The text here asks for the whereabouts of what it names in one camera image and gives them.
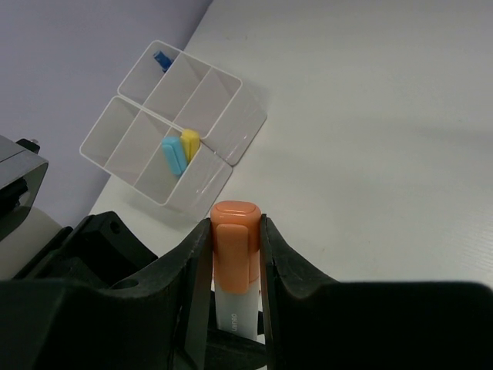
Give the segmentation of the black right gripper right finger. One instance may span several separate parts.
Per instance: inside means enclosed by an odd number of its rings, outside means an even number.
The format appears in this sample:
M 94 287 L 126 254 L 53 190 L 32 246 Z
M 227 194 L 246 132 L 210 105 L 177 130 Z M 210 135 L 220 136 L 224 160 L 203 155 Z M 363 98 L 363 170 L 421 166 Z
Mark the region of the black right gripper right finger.
M 260 222 L 270 369 L 490 369 L 492 291 L 461 281 L 339 282 Z

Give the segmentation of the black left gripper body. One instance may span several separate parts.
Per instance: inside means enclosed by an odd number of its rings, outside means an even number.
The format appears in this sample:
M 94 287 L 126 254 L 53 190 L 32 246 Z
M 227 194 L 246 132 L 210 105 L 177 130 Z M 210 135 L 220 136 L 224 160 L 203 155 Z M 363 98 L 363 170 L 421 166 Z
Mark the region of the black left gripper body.
M 157 259 L 116 212 L 107 211 L 62 228 L 14 279 L 67 278 L 110 288 Z

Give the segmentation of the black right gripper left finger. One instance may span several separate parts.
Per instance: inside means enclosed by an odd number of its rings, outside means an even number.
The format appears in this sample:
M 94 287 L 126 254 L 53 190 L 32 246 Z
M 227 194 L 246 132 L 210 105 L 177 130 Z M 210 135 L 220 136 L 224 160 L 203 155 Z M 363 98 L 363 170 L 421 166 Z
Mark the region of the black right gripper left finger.
M 210 222 L 110 288 L 42 279 L 1 287 L 3 369 L 201 369 Z

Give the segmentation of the orange tip clear highlighter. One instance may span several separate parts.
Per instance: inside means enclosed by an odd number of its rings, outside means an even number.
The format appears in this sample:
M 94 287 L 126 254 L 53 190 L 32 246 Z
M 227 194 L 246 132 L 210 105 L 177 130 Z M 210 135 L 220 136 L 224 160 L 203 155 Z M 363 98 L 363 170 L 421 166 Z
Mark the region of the orange tip clear highlighter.
M 254 281 L 245 294 L 225 292 L 215 286 L 216 324 L 219 330 L 257 340 L 260 283 Z

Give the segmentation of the orange highlighter cap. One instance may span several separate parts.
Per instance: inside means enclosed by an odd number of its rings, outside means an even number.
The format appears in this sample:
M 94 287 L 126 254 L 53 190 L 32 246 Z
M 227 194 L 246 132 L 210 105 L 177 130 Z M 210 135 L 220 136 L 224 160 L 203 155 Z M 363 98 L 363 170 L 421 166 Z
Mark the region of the orange highlighter cap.
M 246 294 L 260 276 L 260 208 L 250 202 L 222 201 L 211 212 L 215 285 Z

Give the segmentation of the blue highlighter cap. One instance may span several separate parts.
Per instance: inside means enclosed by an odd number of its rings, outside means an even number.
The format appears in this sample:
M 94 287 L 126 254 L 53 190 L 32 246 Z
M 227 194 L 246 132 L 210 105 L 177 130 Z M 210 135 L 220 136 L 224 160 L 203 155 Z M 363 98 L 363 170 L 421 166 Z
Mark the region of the blue highlighter cap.
M 164 137 L 161 142 L 161 149 L 171 172 L 180 177 L 188 165 L 180 138 L 178 136 Z

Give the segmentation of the yellow highlighter cap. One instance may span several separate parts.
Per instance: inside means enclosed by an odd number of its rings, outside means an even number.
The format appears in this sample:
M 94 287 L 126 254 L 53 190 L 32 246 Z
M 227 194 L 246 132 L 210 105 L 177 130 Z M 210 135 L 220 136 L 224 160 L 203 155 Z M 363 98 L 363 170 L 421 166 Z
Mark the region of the yellow highlighter cap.
M 185 129 L 180 136 L 187 163 L 190 163 L 200 148 L 200 135 L 192 129 Z

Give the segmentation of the blue cap spray bottle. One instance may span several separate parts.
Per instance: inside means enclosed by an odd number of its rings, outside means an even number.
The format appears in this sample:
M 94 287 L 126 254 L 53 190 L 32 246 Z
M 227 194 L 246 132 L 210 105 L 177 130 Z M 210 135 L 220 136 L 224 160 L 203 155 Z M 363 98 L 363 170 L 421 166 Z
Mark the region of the blue cap spray bottle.
M 174 60 L 168 57 L 163 51 L 158 50 L 153 54 L 154 60 L 159 64 L 163 73 L 166 73 Z

